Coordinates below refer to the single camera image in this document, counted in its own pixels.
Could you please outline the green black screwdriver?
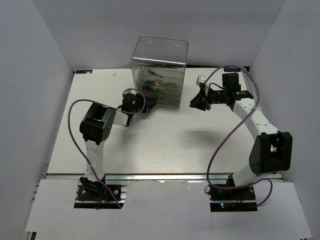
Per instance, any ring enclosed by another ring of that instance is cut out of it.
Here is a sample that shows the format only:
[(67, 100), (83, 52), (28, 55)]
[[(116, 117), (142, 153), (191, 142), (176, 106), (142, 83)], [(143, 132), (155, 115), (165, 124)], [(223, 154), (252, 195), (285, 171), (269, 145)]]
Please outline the green black screwdriver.
[(150, 70), (150, 69), (148, 69), (147, 72), (148, 72), (149, 74), (153, 75), (153, 76), (158, 77), (158, 78), (164, 78), (162, 75), (160, 75), (160, 74), (158, 74), (158, 73), (156, 73), (156, 72), (154, 72), (154, 71), (152, 71), (152, 70)]
[(162, 82), (161, 84), (162, 84), (163, 86), (167, 86), (167, 87), (168, 87), (168, 86), (172, 86), (172, 87), (173, 87), (173, 86), (176, 86), (176, 83), (175, 83), (175, 82)]
[(142, 85), (142, 89), (144, 90), (154, 90), (154, 91), (163, 91), (164, 88), (158, 87), (158, 86), (153, 86), (153, 85)]

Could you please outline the orange handled pliers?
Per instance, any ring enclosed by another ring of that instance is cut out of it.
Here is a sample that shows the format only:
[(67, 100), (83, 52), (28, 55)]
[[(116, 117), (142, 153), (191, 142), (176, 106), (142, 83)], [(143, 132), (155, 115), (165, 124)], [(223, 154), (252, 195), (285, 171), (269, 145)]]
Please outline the orange handled pliers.
[(144, 81), (144, 84), (148, 85), (162, 85), (162, 80), (161, 79), (148, 79)]

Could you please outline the clear plastic drawer cabinet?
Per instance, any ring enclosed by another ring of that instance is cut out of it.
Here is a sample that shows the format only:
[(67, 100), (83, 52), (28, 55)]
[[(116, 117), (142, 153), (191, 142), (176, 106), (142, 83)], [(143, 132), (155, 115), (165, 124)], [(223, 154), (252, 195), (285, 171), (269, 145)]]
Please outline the clear plastic drawer cabinet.
[(134, 86), (159, 105), (180, 107), (189, 42), (143, 35), (131, 57)]

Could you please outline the clear hinged cabinet lid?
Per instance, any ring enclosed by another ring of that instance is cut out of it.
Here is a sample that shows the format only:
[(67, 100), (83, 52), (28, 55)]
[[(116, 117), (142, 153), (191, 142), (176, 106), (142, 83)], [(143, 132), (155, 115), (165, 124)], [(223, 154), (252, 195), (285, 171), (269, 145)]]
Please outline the clear hinged cabinet lid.
[(185, 68), (189, 42), (183, 39), (140, 36), (134, 48), (131, 63), (166, 68)]

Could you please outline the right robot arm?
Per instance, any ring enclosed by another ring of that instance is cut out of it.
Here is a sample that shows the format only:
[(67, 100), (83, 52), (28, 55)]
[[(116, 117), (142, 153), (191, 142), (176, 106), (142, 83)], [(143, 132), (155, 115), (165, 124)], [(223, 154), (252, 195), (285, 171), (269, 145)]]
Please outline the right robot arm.
[(235, 113), (252, 135), (253, 147), (248, 163), (231, 175), (226, 185), (226, 195), (236, 200), (244, 193), (244, 187), (263, 177), (288, 171), (291, 166), (293, 137), (289, 132), (278, 130), (258, 109), (256, 99), (248, 90), (243, 90), (236, 72), (222, 75), (222, 87), (213, 90), (207, 76), (196, 80), (198, 94), (190, 101), (190, 107), (210, 110), (214, 104), (225, 104)]

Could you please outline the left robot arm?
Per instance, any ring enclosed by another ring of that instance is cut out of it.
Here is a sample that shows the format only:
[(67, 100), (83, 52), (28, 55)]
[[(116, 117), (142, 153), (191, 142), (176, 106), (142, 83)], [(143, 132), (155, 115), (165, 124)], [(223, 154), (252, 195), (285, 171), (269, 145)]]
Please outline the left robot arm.
[(99, 182), (102, 182), (105, 177), (104, 145), (111, 133), (112, 126), (129, 127), (135, 114), (148, 113), (156, 104), (156, 99), (130, 92), (124, 94), (119, 109), (95, 102), (91, 104), (80, 123), (79, 130), (84, 139), (88, 159), (85, 177), (81, 182), (83, 184), (92, 183), (88, 188), (88, 193), (94, 199), (99, 200), (106, 193), (106, 187)]

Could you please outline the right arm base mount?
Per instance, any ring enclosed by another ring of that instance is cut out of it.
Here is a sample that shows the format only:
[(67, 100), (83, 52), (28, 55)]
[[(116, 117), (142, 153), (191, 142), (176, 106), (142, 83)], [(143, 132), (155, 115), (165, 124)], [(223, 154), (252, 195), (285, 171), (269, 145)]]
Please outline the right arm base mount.
[(204, 191), (209, 195), (212, 213), (256, 212), (258, 210), (253, 187), (222, 190), (208, 185)]

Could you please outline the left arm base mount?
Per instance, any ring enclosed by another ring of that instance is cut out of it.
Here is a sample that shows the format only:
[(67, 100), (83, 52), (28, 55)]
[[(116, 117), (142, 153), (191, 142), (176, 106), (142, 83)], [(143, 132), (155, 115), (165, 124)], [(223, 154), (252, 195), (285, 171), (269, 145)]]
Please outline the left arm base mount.
[(110, 191), (101, 185), (99, 181), (90, 181), (82, 176), (79, 179), (74, 208), (94, 210), (119, 209), (118, 204), (122, 207), (126, 199), (127, 186), (113, 182), (108, 182), (106, 185), (112, 191), (116, 201)]

